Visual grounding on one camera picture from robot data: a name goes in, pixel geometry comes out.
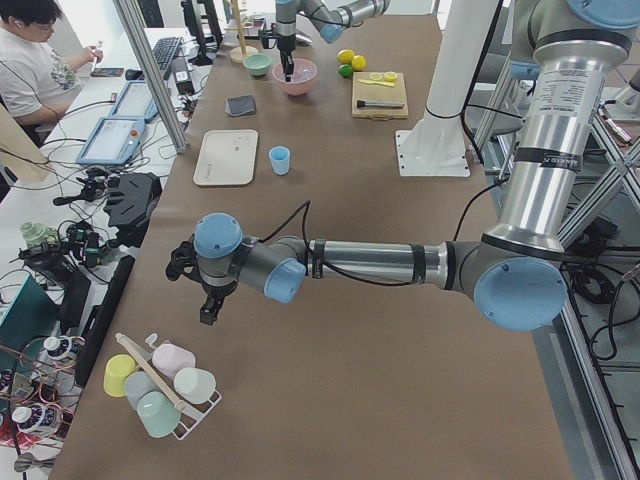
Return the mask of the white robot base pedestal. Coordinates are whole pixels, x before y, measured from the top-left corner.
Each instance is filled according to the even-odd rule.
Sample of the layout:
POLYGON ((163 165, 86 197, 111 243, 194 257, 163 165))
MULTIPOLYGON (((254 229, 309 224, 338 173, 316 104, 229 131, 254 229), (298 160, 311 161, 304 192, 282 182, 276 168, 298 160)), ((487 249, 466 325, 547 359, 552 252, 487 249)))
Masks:
POLYGON ((399 173, 403 177, 470 175, 462 120, 469 88, 499 18, 499 0, 451 3, 421 120, 396 132, 399 173))

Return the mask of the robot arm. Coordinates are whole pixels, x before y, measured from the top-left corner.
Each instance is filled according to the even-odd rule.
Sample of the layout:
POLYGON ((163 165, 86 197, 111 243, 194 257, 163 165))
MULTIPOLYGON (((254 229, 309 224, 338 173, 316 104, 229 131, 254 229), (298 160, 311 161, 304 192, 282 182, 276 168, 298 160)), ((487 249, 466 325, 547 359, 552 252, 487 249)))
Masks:
POLYGON ((293 52, 296 49, 297 17, 306 17, 326 43, 334 43, 348 28, 358 26, 369 18, 383 15, 389 8, 387 0, 361 0, 329 9, 320 0, 277 0, 275 21, 259 34, 266 49, 276 47, 286 83, 294 73, 293 52))
POLYGON ((246 235, 225 213, 204 216, 170 256, 168 279, 200 284, 212 324, 239 285, 291 302, 306 278, 330 274, 384 287, 431 283, 469 297, 489 321, 515 331, 551 323, 567 297, 559 229, 581 171, 607 74, 629 54, 635 1, 519 1, 512 50, 537 68, 507 196, 477 242, 437 246, 246 235))

